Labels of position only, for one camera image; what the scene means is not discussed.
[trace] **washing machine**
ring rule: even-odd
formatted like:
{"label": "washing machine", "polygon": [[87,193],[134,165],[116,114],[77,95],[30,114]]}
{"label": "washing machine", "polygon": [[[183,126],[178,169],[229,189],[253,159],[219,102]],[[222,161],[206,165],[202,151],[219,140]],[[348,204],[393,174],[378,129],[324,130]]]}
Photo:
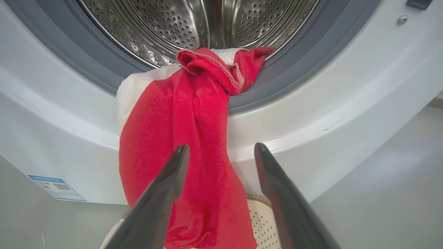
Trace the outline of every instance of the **washing machine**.
{"label": "washing machine", "polygon": [[0,155],[35,187],[68,186],[58,199],[126,204],[122,80],[181,49],[275,47],[229,101],[228,154],[261,194],[253,147],[266,144],[312,201],[443,90],[442,12],[426,0],[1,0]]}

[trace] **stainless steel drum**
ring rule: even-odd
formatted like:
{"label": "stainless steel drum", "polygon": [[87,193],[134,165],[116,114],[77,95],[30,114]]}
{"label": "stainless steel drum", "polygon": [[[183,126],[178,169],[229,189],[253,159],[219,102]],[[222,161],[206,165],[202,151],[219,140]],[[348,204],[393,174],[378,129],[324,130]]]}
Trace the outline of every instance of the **stainless steel drum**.
{"label": "stainless steel drum", "polygon": [[174,63],[181,49],[278,51],[297,34],[318,1],[79,0],[114,43],[152,67]]}

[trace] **scratch mark on white surface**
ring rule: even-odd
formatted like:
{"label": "scratch mark on white surface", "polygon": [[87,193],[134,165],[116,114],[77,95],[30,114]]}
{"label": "scratch mark on white surface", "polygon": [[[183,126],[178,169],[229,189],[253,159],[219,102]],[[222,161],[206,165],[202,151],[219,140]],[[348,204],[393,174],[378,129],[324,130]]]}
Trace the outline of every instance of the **scratch mark on white surface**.
{"label": "scratch mark on white surface", "polygon": [[343,116],[339,121],[335,122],[334,124],[332,124],[330,127],[324,129],[322,132],[320,132],[317,136],[320,136],[323,132],[331,129],[332,127],[334,127],[336,124],[340,123],[343,119],[345,119],[345,116]]}

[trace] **qr code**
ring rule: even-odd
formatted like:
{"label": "qr code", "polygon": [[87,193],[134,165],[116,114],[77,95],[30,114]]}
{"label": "qr code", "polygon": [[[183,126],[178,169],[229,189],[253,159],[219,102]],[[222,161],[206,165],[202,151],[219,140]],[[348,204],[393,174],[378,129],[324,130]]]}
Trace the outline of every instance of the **qr code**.
{"label": "qr code", "polygon": [[61,190],[71,190],[71,189],[68,187],[68,185],[65,185],[65,184],[54,183],[54,186],[56,186],[58,189],[61,189]]}

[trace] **red fabric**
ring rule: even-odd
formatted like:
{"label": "red fabric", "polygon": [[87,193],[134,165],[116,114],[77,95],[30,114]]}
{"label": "red fabric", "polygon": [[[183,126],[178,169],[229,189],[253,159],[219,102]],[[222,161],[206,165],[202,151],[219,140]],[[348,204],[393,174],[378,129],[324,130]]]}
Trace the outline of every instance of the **red fabric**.
{"label": "red fabric", "polygon": [[[245,190],[227,155],[231,94],[247,90],[273,49],[239,51],[227,66],[212,51],[181,51],[183,69],[153,81],[120,137],[120,175],[132,207],[180,144],[190,147],[185,185],[174,203],[167,249],[255,249]],[[244,78],[243,86],[236,85]]]}

